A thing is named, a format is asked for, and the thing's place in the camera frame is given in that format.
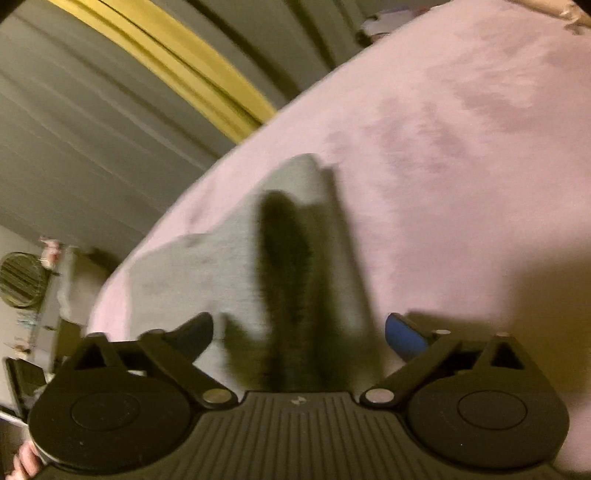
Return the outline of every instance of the wall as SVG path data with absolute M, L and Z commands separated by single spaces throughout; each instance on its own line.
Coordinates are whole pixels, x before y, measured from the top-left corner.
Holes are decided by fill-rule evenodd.
M 0 257 L 10 252 L 30 252 L 38 255 L 41 253 L 41 245 L 32 244 L 23 237 L 0 226 Z M 14 356 L 14 351 L 5 343 L 12 345 L 15 343 L 15 338 L 28 338 L 29 331 L 17 325 L 17 318 L 18 310 L 10 308 L 0 301 L 0 358 Z M 0 403 L 12 406 L 4 366 L 0 374 Z

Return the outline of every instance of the human hand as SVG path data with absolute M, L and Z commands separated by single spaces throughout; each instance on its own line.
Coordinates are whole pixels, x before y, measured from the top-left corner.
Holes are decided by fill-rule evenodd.
M 43 468 L 37 447 L 32 440 L 27 440 L 14 456 L 14 470 L 5 480 L 28 480 Z

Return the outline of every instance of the bed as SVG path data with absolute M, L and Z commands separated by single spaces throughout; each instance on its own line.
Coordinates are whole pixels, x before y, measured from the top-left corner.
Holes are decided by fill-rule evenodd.
M 129 269 L 219 225 L 273 169 L 336 177 L 372 306 L 505 330 L 569 407 L 558 458 L 591 470 L 591 40 L 504 0 L 454 0 L 365 50 L 183 194 L 111 277 L 90 330 L 129 335 Z M 397 366 L 394 355 L 385 368 Z

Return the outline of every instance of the yellow stripe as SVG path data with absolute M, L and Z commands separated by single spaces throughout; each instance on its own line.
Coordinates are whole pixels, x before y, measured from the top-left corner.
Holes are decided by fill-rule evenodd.
M 149 0 L 49 0 L 135 57 L 240 143 L 275 109 L 223 56 Z

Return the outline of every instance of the pink bedsheet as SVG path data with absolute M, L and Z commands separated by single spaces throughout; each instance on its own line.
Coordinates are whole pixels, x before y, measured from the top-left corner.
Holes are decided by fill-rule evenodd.
M 515 334 L 567 402 L 562 468 L 591 470 L 591 38 L 504 0 L 454 0 L 364 51 L 190 188 L 103 289 L 126 339 L 140 255 L 218 224 L 301 153 L 335 169 L 387 313 Z

